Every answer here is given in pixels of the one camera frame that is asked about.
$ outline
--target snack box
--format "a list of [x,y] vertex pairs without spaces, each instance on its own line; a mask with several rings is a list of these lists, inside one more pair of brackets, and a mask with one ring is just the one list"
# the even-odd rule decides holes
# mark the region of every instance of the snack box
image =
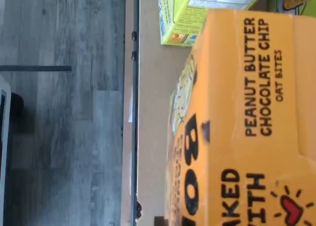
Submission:
[[158,0],[163,45],[192,46],[208,8],[248,9],[256,0]]
[[316,0],[268,0],[269,11],[316,17]]
[[315,30],[208,12],[170,99],[169,225],[316,225]]

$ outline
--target black metal rail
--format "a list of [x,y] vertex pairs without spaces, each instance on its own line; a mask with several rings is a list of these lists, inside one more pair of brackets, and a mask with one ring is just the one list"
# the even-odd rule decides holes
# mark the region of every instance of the black metal rail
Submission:
[[133,123],[132,123],[132,184],[131,184],[131,218],[130,225],[137,222],[137,177],[138,177],[138,80],[139,80],[139,0],[134,0],[134,31],[133,40]]
[[71,72],[70,65],[0,65],[0,71]]

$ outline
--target gray laminate floor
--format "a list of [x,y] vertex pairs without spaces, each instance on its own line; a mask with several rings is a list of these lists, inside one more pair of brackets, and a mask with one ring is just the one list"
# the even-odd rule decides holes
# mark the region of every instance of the gray laminate floor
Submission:
[[8,226],[118,226],[125,0],[0,0],[1,74],[23,96],[12,137]]

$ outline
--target wooden table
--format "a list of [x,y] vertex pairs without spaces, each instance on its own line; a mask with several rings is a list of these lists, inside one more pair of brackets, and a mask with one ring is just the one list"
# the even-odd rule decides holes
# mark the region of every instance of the wooden table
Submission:
[[[259,0],[262,10],[266,0]],[[169,97],[189,55],[190,48],[160,44],[158,0],[140,0],[138,200],[142,205],[139,226],[153,226],[164,215],[164,182]],[[128,123],[132,86],[131,32],[133,0],[126,0],[125,91],[121,225],[130,225],[130,157],[132,127]]]

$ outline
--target red heart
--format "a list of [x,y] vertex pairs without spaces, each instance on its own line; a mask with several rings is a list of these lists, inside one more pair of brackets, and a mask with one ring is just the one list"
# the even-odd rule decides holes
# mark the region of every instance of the red heart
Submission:
[[303,214],[303,208],[300,207],[294,200],[287,195],[281,196],[280,199],[282,208],[286,211],[285,223],[287,226],[295,226]]

